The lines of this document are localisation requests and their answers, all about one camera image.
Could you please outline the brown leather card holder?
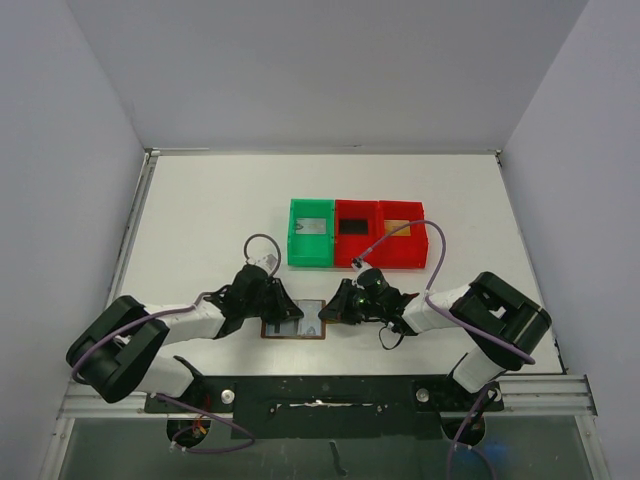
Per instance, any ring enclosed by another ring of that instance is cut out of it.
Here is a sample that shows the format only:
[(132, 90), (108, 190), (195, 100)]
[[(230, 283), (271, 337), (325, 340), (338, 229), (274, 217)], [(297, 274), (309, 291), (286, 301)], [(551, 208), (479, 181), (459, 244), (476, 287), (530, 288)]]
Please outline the brown leather card holder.
[(326, 322), (325, 336), (323, 338), (304, 338), (297, 336), (298, 321), (282, 322), (278, 325), (271, 325), (262, 322), (261, 337), (263, 339), (287, 339), (287, 340), (324, 340), (326, 338)]

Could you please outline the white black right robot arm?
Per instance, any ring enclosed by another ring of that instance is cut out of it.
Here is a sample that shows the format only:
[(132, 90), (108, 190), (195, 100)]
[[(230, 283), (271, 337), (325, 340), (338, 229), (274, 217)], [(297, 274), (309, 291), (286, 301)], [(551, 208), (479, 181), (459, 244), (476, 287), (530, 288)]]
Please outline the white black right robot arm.
[(475, 347), (452, 377), (469, 393), (534, 364), (532, 353), (552, 324), (543, 307), (491, 272), (445, 292), (403, 293), (377, 268), (342, 280), (319, 318), (349, 325), (380, 322), (401, 337), (459, 327)]

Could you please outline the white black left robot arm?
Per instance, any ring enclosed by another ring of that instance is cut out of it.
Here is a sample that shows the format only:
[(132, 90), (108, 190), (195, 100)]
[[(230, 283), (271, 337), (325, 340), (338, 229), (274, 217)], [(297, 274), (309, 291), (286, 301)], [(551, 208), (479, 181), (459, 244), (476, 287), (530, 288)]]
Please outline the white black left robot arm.
[(251, 318), (280, 324), (303, 316), (272, 271), (247, 264), (231, 283), (200, 293), (190, 304), (153, 307), (131, 295), (116, 298), (72, 343), (66, 362), (74, 381), (108, 403), (134, 391), (180, 398), (199, 374), (183, 359), (162, 356), (163, 346), (222, 339)]

